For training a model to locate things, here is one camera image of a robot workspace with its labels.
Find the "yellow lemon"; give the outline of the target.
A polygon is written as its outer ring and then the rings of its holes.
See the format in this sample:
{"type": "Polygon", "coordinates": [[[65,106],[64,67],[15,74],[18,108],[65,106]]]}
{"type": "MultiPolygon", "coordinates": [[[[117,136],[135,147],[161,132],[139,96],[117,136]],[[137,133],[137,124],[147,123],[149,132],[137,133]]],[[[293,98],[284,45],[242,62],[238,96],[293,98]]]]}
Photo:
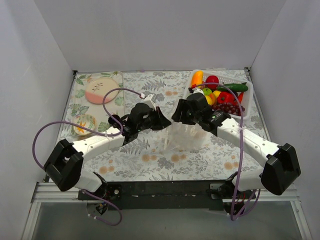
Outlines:
{"type": "Polygon", "coordinates": [[[205,99],[206,99],[207,103],[208,103],[210,106],[212,106],[212,105],[214,104],[214,101],[213,101],[213,99],[212,99],[210,96],[205,95],[205,99]]]}

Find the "clear zip top bag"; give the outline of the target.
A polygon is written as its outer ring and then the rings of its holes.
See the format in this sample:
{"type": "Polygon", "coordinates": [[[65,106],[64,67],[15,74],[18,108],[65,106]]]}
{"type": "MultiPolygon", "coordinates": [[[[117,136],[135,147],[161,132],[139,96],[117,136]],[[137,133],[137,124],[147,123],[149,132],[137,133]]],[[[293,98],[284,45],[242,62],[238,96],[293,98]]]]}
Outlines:
{"type": "Polygon", "coordinates": [[[163,150],[171,151],[196,151],[200,149],[205,141],[207,132],[198,124],[188,125],[181,122],[172,122],[164,130],[163,150]]]}

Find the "yellow orange mango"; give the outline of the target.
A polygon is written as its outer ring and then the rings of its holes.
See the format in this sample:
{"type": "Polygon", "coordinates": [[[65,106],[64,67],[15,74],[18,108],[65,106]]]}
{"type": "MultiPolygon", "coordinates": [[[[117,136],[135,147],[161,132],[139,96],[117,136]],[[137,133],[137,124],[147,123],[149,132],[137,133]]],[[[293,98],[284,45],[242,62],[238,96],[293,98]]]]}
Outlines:
{"type": "Polygon", "coordinates": [[[202,70],[196,71],[192,76],[190,86],[195,87],[197,85],[201,85],[203,83],[203,75],[202,70]]]}

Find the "red apple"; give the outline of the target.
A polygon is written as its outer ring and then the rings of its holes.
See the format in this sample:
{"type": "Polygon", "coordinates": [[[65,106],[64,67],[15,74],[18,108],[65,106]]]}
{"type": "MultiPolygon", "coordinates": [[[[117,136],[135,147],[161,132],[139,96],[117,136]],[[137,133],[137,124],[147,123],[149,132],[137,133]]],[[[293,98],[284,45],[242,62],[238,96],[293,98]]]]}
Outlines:
{"type": "Polygon", "coordinates": [[[216,90],[217,84],[219,83],[219,78],[215,75],[210,75],[205,80],[206,87],[212,91],[216,90]]]}

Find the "green cucumber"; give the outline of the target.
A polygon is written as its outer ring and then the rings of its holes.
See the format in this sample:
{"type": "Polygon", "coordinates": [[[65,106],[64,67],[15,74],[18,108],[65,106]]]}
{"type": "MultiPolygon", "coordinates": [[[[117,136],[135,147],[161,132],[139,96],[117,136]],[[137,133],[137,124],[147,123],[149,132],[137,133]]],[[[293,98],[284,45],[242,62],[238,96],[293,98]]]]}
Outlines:
{"type": "Polygon", "coordinates": [[[249,90],[249,87],[246,85],[246,83],[227,83],[219,85],[216,89],[221,92],[227,92],[228,89],[233,92],[246,92],[249,90]]]}

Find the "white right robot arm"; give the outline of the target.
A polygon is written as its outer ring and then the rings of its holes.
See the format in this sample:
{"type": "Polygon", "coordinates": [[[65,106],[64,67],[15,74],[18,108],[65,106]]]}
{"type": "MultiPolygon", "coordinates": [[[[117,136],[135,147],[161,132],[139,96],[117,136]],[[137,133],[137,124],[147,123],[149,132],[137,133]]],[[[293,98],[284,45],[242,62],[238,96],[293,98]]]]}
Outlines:
{"type": "Polygon", "coordinates": [[[180,99],[172,120],[185,125],[198,124],[204,131],[242,149],[263,168],[231,175],[220,187],[223,196],[237,199],[245,191],[256,189],[266,189],[280,196],[301,174],[292,145],[279,145],[241,128],[229,114],[213,110],[202,93],[180,99]]]}

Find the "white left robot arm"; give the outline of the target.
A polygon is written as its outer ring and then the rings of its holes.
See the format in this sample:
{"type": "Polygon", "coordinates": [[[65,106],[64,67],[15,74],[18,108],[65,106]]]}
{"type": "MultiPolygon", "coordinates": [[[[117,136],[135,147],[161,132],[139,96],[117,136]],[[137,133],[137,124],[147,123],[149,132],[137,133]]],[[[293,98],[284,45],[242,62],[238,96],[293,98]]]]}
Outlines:
{"type": "Polygon", "coordinates": [[[95,172],[83,170],[83,164],[96,156],[119,148],[135,140],[144,130],[161,131],[171,125],[158,106],[150,107],[138,103],[130,114],[123,117],[109,117],[111,127],[102,135],[69,142],[63,139],[57,143],[44,165],[46,174],[60,191],[71,188],[88,191],[95,200],[106,196],[106,181],[95,172]]]}

